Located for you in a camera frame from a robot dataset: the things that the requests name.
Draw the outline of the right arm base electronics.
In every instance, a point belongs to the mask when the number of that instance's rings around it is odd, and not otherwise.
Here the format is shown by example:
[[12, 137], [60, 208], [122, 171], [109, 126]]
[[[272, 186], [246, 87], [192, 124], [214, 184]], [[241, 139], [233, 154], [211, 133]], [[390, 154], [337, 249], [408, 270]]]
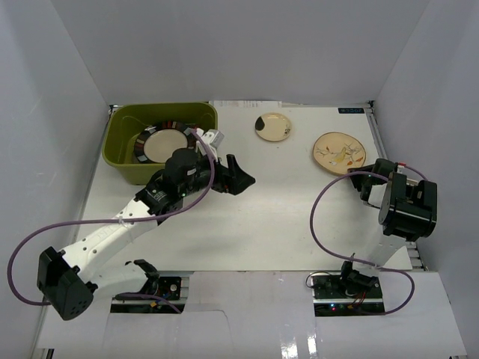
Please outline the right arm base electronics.
[[314, 271], [305, 279], [311, 290], [314, 315], [321, 317], [381, 316], [385, 312], [382, 289], [375, 283], [371, 289], [348, 292], [339, 272]]

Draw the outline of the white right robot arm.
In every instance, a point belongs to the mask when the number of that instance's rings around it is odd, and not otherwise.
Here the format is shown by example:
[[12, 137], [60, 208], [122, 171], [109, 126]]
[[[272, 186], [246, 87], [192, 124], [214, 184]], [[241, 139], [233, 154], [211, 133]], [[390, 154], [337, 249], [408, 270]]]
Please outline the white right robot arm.
[[425, 175], [413, 180], [401, 162], [377, 159], [374, 164], [347, 171], [363, 204], [379, 210], [382, 235], [364, 263], [345, 261], [338, 279], [339, 292], [347, 298], [378, 287], [377, 273], [405, 246], [426, 238], [437, 223], [437, 184]]

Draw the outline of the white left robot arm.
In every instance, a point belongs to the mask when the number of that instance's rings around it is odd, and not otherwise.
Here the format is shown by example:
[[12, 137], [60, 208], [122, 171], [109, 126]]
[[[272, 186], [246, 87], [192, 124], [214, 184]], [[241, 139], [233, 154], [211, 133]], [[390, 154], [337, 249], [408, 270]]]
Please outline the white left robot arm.
[[156, 229], [183, 207], [185, 197], [211, 188], [238, 195], [255, 183], [235, 156], [222, 165], [195, 150], [175, 150], [165, 167], [107, 224], [59, 251], [40, 254], [37, 286], [64, 320], [85, 312], [103, 297], [152, 298], [159, 290], [160, 274], [146, 260], [128, 261], [118, 269], [104, 265], [127, 245]]

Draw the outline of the dark striped rim plate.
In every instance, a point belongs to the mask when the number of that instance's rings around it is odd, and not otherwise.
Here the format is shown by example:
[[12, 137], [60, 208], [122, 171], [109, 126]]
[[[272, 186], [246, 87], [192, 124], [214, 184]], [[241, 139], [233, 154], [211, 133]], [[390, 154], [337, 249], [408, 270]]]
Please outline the dark striped rim plate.
[[142, 164], [165, 163], [175, 150], [195, 148], [191, 127], [180, 121], [166, 120], [145, 128], [135, 138], [133, 154]]

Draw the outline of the small cream plate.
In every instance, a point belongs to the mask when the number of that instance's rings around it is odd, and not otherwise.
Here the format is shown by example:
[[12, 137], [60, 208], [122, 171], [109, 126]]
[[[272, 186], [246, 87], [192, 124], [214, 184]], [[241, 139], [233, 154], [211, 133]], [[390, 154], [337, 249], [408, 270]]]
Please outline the small cream plate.
[[263, 140], [279, 142], [289, 137], [293, 125], [287, 116], [277, 112], [268, 112], [256, 119], [254, 129]]

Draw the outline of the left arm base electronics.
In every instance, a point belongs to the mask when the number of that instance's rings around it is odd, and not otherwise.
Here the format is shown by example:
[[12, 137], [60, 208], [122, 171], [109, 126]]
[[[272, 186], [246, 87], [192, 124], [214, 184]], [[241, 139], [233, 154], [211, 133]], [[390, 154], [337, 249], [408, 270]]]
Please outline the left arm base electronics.
[[145, 294], [118, 295], [110, 313], [116, 314], [181, 314], [189, 295], [189, 278], [163, 276]]

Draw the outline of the tan bird pattern plate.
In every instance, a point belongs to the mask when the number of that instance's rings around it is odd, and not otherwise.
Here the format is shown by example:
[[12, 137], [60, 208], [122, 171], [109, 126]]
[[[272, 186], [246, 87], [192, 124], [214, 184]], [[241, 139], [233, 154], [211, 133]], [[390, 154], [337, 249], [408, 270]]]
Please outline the tan bird pattern plate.
[[352, 168], [365, 164], [367, 152], [363, 144], [342, 132], [322, 134], [313, 146], [314, 161], [331, 174], [342, 176]]

